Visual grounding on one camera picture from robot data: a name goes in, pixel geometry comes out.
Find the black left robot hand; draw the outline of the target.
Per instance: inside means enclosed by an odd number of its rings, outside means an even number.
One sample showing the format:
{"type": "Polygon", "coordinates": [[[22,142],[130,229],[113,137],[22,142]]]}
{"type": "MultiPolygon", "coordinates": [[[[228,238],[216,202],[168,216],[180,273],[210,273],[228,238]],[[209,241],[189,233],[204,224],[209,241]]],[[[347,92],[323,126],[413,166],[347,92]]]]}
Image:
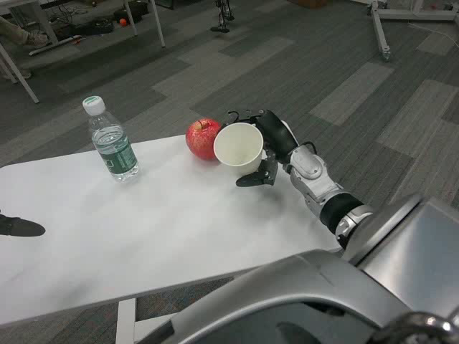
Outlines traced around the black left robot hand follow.
{"type": "Polygon", "coordinates": [[[8,217],[0,215],[0,232],[4,236],[12,237],[39,237],[46,232],[46,229],[33,221],[19,217],[8,217]]]}

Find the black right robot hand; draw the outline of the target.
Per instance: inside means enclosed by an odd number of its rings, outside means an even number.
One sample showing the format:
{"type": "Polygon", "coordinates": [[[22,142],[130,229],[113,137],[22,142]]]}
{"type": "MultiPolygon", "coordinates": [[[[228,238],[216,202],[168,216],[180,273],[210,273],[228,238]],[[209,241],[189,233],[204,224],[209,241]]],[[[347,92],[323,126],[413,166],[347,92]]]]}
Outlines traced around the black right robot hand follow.
{"type": "Polygon", "coordinates": [[[238,178],[236,186],[273,186],[278,173],[278,164],[289,163],[291,152],[299,146],[298,141],[288,126],[271,110],[261,109],[256,113],[248,110],[247,113],[246,117],[241,118],[237,111],[229,111],[229,115],[235,114],[236,117],[233,121],[225,123],[223,128],[236,123],[254,125],[262,134],[264,140],[262,150],[267,157],[261,160],[255,172],[244,173],[238,178]]]}

